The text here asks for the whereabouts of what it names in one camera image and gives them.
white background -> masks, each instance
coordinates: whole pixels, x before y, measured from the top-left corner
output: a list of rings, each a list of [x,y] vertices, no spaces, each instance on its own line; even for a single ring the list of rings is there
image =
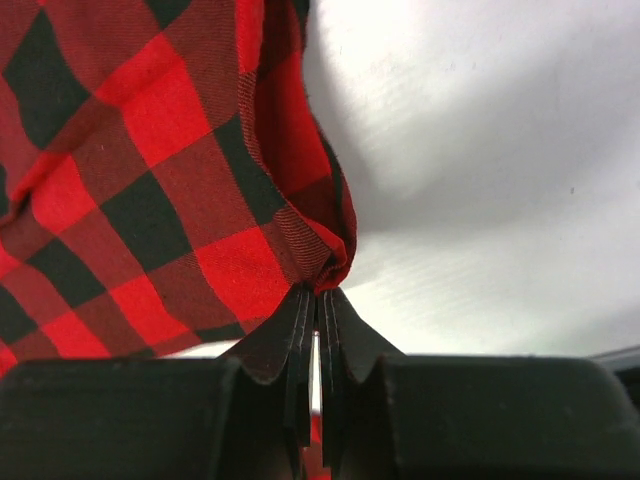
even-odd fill
[[[640,344],[640,2],[312,0],[345,291],[407,352]]]

black and red checkered fabric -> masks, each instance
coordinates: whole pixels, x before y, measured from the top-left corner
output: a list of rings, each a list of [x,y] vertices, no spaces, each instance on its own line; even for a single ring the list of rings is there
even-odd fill
[[[305,0],[0,2],[0,373],[237,338],[346,275]]]

red plaid fabric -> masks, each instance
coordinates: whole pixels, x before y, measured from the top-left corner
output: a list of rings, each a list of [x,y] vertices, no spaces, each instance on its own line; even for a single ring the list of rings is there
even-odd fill
[[[305,0],[0,2],[0,373],[237,338],[355,250]]]

